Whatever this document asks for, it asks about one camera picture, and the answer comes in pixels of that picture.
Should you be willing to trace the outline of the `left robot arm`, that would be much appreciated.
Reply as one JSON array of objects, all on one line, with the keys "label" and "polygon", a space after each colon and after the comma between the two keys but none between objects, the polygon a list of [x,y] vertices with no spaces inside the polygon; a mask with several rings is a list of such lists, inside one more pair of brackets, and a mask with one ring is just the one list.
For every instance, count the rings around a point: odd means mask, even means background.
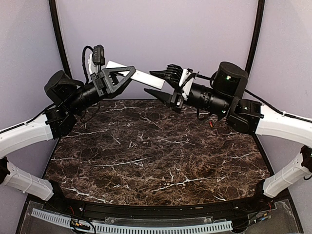
[{"label": "left robot arm", "polygon": [[77,120],[76,115],[105,98],[114,98],[129,85],[135,67],[104,68],[91,75],[92,82],[69,78],[63,70],[49,79],[44,90],[53,102],[34,118],[0,132],[0,183],[34,195],[63,213],[69,202],[59,184],[27,173],[7,159],[11,152],[26,146],[67,136]]}]

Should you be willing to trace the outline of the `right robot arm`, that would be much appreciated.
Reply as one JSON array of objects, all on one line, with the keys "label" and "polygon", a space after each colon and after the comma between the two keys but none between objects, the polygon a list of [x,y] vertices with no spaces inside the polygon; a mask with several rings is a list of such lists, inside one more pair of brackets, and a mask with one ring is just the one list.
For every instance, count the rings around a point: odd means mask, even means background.
[{"label": "right robot arm", "polygon": [[216,115],[235,131],[248,135],[273,136],[303,144],[297,156],[275,175],[257,185],[256,195],[249,200],[249,208],[260,211],[281,191],[312,172],[312,120],[282,112],[263,99],[243,99],[249,74],[237,65],[223,61],[209,78],[210,87],[194,83],[205,78],[191,69],[170,64],[166,70],[151,71],[151,75],[165,80],[173,87],[173,94],[153,89],[145,92],[156,97],[179,113],[184,104]]}]

